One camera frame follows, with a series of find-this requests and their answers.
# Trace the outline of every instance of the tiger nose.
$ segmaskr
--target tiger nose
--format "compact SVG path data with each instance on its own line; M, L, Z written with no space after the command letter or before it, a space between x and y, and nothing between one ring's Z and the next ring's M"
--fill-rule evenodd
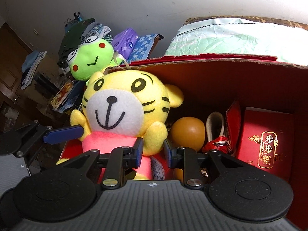
M106 100L109 104L114 104L118 101L118 99L115 96L109 96Z

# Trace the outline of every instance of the tiger ear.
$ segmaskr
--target tiger ear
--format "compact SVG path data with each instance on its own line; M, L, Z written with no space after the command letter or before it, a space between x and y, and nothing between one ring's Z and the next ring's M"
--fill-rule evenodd
M170 84L165 84L165 88L168 92L170 107L177 108L181 106L184 101L183 92L177 86Z
M102 76L104 76L104 74L100 71L97 71L95 73L93 73L89 79L89 81L87 81L87 86L93 82L95 82L98 78L101 78Z

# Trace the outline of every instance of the purple tissue pack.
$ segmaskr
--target purple tissue pack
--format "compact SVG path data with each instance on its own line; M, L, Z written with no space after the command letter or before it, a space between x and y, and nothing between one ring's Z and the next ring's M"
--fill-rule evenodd
M127 60L133 48L138 40L138 35L136 31L132 28L128 28L127 30L117 34L111 45L113 46L114 51L119 52L119 54L123 55L123 57Z

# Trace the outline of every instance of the gray ribbed panel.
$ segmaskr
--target gray ribbed panel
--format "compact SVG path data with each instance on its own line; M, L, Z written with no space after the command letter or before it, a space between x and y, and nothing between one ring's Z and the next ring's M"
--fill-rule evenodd
M16 158L14 155L0 156L0 171L0 197L29 176L24 158Z
M13 231L293 231L281 218L251 224L216 210L201 191L188 190L179 181L128 181L125 187L104 192L86 213L61 223L23 220Z

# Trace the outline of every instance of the yellow tiger plush toy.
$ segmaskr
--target yellow tiger plush toy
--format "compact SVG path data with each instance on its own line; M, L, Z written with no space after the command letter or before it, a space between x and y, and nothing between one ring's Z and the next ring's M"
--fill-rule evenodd
M133 146L137 137L144 142L141 166L135 179L152 179L149 156L162 150L167 138L164 122L171 107L184 100L174 85L164 85L156 76L139 70L103 75L94 73L82 100L81 113L74 110L71 125L81 125L83 151L99 149L110 153L119 146Z

